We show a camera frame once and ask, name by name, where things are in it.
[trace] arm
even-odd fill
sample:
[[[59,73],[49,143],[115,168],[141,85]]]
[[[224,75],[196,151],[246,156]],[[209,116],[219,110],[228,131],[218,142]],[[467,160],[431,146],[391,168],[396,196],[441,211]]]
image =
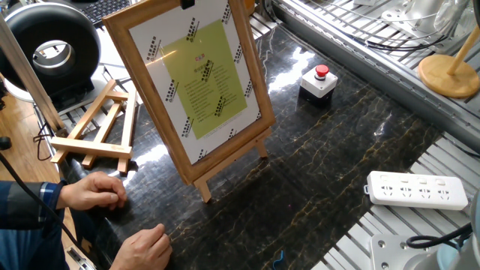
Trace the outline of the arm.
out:
[[[59,194],[65,182],[25,183],[51,209],[56,208]],[[0,229],[35,230],[50,228],[53,222],[42,209],[16,182],[0,181]]]

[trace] marble surface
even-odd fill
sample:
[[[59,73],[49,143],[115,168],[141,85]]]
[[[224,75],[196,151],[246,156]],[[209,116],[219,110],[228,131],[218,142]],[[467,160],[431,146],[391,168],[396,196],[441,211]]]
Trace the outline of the marble surface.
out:
[[[182,184],[140,106],[130,172],[119,175],[118,161],[109,158],[97,159],[93,169],[119,177],[129,196],[121,211],[88,213],[100,257],[113,260],[126,238],[163,223],[174,250],[169,269],[271,269],[281,251],[277,269],[309,269],[370,208],[363,193],[368,173],[406,171],[440,135],[282,27],[257,47],[277,119],[265,141],[268,159],[254,150],[238,159],[208,182],[212,200],[204,204],[193,186]],[[298,98],[302,74],[318,64],[339,78],[324,107]],[[120,143],[122,122],[107,141]],[[69,182],[90,173],[82,158],[71,154],[61,164]]]

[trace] folded wooden easel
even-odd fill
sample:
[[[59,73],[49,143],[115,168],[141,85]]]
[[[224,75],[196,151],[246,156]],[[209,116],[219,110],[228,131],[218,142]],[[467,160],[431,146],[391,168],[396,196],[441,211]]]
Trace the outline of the folded wooden easel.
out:
[[[62,162],[68,152],[75,152],[86,154],[82,165],[87,169],[92,167],[92,164],[97,156],[104,156],[118,158],[118,171],[121,173],[126,173],[128,171],[128,161],[133,155],[130,143],[134,127],[135,100],[137,97],[137,90],[133,90],[130,93],[123,93],[119,91],[113,91],[115,87],[116,81],[113,79],[106,84],[105,88],[87,109],[85,115],[83,115],[67,138],[52,138],[52,146],[58,150],[52,157],[51,161],[53,163]],[[108,112],[108,115],[106,116],[93,142],[87,142],[79,139],[89,122],[94,118],[105,101],[109,99],[114,100],[115,102]],[[127,101],[127,109],[125,110],[121,145],[105,143],[104,141],[113,126],[113,122],[122,108],[123,101]]]

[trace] hand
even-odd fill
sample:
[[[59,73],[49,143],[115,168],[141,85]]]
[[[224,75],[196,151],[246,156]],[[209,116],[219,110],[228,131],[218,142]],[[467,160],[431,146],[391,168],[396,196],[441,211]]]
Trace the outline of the hand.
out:
[[[172,254],[165,226],[143,229],[123,242],[110,270],[163,270]]]
[[[108,176],[104,172],[94,172],[75,184],[64,186],[60,190],[57,209],[70,207],[75,210],[88,210],[94,206],[123,207],[127,201],[127,192],[120,179]]]

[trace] easel leg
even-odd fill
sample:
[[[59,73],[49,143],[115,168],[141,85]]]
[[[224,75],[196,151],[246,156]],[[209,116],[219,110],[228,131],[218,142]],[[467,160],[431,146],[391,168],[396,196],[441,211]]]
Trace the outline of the easel leg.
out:
[[[207,181],[195,181],[193,183],[195,188],[198,188],[200,191],[200,195],[202,195],[202,199],[204,203],[208,203],[209,200],[212,198],[212,195],[210,194],[209,186],[207,185]]]
[[[258,150],[261,158],[267,158],[269,156],[269,153],[267,153],[267,148],[265,147],[265,144],[263,144],[263,140],[256,144],[256,150]]]

